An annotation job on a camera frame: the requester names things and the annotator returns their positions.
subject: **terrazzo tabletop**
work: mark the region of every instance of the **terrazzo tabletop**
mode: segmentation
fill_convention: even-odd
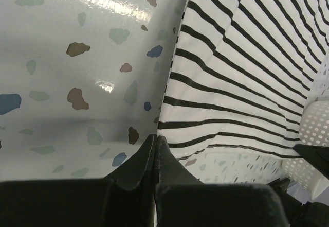
[[[186,0],[0,1],[0,180],[112,172],[156,133]],[[285,176],[250,154],[180,162],[206,183]]]

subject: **blue spot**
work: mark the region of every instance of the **blue spot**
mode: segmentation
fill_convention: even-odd
[[[118,167],[118,166],[120,166],[126,158],[127,158],[127,155],[126,155],[124,152],[118,154],[118,155],[113,159],[112,166],[113,166],[113,167]]]
[[[146,111],[149,111],[149,110],[151,109],[151,104],[150,104],[150,102],[145,102],[145,103],[144,103],[144,109],[145,109]]]
[[[146,55],[149,57],[159,57],[162,53],[163,47],[161,45],[152,48]]]
[[[21,106],[22,99],[19,94],[0,95],[0,115],[4,115]]]

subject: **black and white striped fabric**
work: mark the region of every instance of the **black and white striped fabric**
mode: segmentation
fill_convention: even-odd
[[[297,157],[328,25],[328,0],[188,0],[158,134],[181,159],[205,150]]]

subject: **white basket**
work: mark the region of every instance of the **white basket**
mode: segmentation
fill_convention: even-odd
[[[299,135],[306,145],[329,146],[329,101],[314,102],[304,111]],[[286,159],[282,167],[310,192],[312,200],[329,187],[329,180],[305,159]]]

